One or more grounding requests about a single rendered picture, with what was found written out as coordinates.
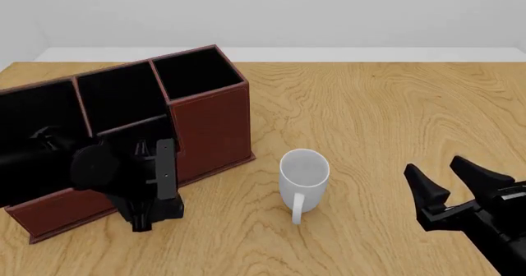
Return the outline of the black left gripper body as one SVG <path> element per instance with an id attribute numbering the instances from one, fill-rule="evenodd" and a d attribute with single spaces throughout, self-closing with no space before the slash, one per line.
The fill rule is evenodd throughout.
<path id="1" fill-rule="evenodd" d="M 137 143 L 135 154 L 121 159 L 117 185 L 107 197 L 133 232 L 151 231 L 152 224 L 160 221 L 182 219 L 174 140 L 157 140 L 153 152 L 147 142 Z"/>

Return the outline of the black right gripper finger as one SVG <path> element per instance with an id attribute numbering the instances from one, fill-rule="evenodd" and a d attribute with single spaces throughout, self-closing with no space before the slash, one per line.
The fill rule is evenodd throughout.
<path id="1" fill-rule="evenodd" d="M 450 168 L 476 200 L 485 200 L 494 191 L 514 184 L 514 178 L 480 167 L 464 157 L 453 157 Z"/>
<path id="2" fill-rule="evenodd" d="M 416 211 L 445 211 L 445 202 L 450 196 L 448 190 L 435 184 L 412 163 L 406 165 L 404 176 L 413 194 Z"/>

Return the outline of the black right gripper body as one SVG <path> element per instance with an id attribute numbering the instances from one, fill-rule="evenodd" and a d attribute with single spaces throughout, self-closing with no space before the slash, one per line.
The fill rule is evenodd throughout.
<path id="1" fill-rule="evenodd" d="M 489 191 L 479 199 L 456 206 L 445 206 L 449 194 L 441 189 L 434 203 L 416 199 L 417 221 L 425 231 L 487 229 L 505 238 L 526 237 L 526 182 Z"/>

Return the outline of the white mug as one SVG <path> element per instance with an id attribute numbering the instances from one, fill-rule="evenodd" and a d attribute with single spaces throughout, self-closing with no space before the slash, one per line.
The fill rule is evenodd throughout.
<path id="1" fill-rule="evenodd" d="M 292 149 L 279 162 L 279 192 L 292 211 L 292 223 L 321 202 L 330 176 L 325 157 L 312 149 Z"/>

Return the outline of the red-brown desk caddy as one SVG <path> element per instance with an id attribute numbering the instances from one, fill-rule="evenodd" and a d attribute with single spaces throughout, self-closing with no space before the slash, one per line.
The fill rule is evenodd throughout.
<path id="1" fill-rule="evenodd" d="M 87 137 L 172 132 L 178 188 L 255 158 L 249 83 L 214 45 L 0 90 L 0 142 L 50 126 Z M 36 243 L 114 212 L 40 235 L 25 230 Z"/>

